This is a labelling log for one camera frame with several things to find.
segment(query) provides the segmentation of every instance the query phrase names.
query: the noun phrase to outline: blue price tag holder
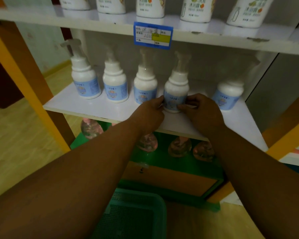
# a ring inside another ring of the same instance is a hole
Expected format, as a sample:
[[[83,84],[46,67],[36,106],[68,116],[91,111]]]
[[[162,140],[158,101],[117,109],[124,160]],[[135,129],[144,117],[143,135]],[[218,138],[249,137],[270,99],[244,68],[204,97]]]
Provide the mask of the blue price tag holder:
[[[134,22],[134,44],[158,49],[170,49],[173,27]]]

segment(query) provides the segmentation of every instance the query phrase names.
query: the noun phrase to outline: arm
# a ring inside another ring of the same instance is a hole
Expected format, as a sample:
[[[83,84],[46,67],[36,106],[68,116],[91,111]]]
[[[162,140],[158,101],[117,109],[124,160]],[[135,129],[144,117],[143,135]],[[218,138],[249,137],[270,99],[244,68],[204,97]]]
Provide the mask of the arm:
[[[160,98],[0,196],[0,238],[86,238],[110,201],[135,143],[164,119]]]
[[[207,136],[241,202],[266,238],[299,238],[299,175],[226,127],[204,95],[179,106]]]

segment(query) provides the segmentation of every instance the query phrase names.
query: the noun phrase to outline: wooden floor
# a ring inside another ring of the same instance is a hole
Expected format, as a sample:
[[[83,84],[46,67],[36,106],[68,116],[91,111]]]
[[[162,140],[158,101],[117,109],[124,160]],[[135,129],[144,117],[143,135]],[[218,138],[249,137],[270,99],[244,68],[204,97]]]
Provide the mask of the wooden floor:
[[[60,70],[47,81],[57,94],[72,82],[71,68]],[[81,118],[65,117],[77,136]],[[61,149],[25,99],[0,109],[0,194],[60,155]],[[172,202],[166,206],[167,238],[263,238],[240,205],[223,203],[218,213]]]

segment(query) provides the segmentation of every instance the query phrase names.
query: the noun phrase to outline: person's left hand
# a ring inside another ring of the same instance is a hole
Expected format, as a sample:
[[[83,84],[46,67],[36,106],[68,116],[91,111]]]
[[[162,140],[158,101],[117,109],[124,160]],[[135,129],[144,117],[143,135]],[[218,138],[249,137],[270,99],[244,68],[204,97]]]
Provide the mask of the person's left hand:
[[[142,103],[128,119],[140,129],[143,136],[155,131],[163,122],[163,100],[164,96],[160,96]]]

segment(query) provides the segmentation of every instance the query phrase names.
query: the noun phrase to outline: plastic basket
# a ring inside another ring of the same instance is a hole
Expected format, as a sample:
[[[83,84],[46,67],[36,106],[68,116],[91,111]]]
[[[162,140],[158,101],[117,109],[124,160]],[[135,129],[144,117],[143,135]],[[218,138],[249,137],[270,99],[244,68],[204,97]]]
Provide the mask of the plastic basket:
[[[166,206],[157,194],[116,189],[90,239],[166,238]]]

